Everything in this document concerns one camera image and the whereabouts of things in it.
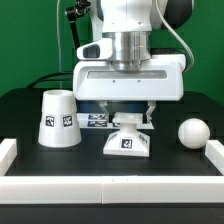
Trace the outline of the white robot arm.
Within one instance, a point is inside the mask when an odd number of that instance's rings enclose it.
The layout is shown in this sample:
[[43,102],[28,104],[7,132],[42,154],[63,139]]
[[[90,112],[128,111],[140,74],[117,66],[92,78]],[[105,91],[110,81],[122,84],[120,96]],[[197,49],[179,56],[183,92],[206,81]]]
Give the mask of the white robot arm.
[[168,0],[91,0],[94,41],[77,50],[73,73],[78,100],[146,101],[150,116],[158,101],[183,96],[182,73],[194,65],[190,49],[152,54],[150,32],[171,26],[164,19]]

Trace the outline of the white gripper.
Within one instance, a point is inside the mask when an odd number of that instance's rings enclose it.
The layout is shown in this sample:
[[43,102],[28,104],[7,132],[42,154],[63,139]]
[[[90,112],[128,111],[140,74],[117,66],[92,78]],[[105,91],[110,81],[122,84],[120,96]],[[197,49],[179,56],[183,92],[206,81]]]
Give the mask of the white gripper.
[[148,101],[146,122],[155,101],[178,101],[183,96],[183,54],[153,55],[139,70],[117,71],[108,61],[82,61],[74,70],[73,92],[78,100],[99,101],[109,116],[107,101]]

